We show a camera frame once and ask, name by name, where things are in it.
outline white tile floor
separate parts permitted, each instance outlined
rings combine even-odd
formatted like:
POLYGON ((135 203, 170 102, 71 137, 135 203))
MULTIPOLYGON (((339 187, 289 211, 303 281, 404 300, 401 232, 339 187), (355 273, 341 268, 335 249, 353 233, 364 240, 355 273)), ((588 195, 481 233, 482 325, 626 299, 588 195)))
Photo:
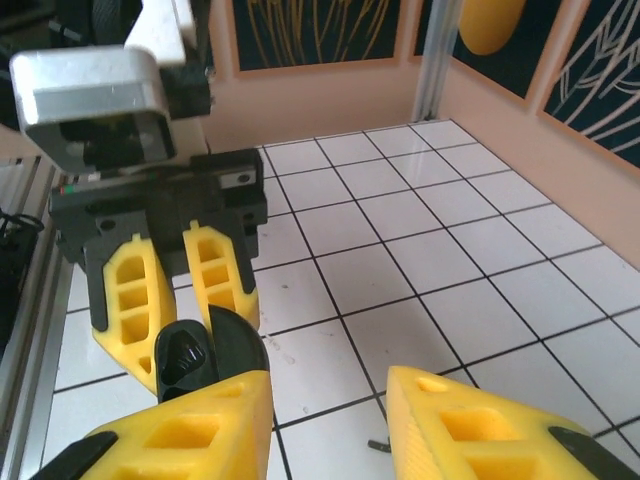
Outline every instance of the white tile floor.
MULTIPOLYGON (((636 269, 450 121, 262 154, 270 480, 393 478, 367 441, 386 440, 398 364, 569 417, 640 472, 636 269)), ((174 284, 193 317, 189 279, 174 284)), ((91 340, 87 306, 76 269, 45 462, 154 404, 91 340)))

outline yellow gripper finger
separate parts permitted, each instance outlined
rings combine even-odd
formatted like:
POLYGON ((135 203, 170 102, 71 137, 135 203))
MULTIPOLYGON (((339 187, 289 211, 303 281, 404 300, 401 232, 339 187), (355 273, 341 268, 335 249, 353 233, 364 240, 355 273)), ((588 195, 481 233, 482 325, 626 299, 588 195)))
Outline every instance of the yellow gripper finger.
POLYGON ((264 480, 273 402, 248 372, 103 425, 116 443, 83 480, 264 480))
POLYGON ((209 305, 236 312, 256 330, 260 327, 258 291, 245 292, 232 240, 197 221, 183 232, 185 251, 200 313, 211 329, 209 305))
POLYGON ((392 367, 387 420, 398 480, 594 479, 549 432, 555 415, 409 367, 392 367))
POLYGON ((155 341, 176 320, 176 303, 150 239, 134 235, 103 268, 108 328, 93 338, 156 393, 155 341))

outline dark artwork panel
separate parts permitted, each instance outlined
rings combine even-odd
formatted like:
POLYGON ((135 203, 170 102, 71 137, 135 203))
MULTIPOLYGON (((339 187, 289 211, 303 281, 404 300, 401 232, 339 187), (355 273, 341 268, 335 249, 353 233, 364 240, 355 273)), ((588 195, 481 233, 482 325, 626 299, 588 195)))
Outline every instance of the dark artwork panel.
POLYGON ((401 0, 237 0, 241 71, 393 58, 401 0))
MULTIPOLYGON (((467 0, 467 3, 470 1, 478 3, 478 0, 467 0)), ((519 0, 502 1, 520 3, 519 0)), ((525 98, 561 3, 562 0, 526 0, 520 10, 519 20, 515 19, 517 25, 513 33, 505 38, 506 42, 501 48, 492 53, 474 53, 473 47, 470 49, 465 45, 464 35, 460 32, 453 56, 498 85, 525 98)), ((512 21, 514 20, 496 15, 493 20, 489 19, 487 25, 479 26, 478 30, 483 32, 500 32, 505 28, 510 30, 505 23, 512 21)))
POLYGON ((427 38, 427 27, 429 26, 429 18, 431 17, 431 7, 433 6, 433 0, 424 0, 422 4, 422 10, 420 11, 420 19, 418 20, 418 35, 416 37, 416 48, 413 51, 414 55, 420 55, 424 53, 424 41, 427 38))
POLYGON ((592 1, 545 112, 640 168, 640 0, 592 1))

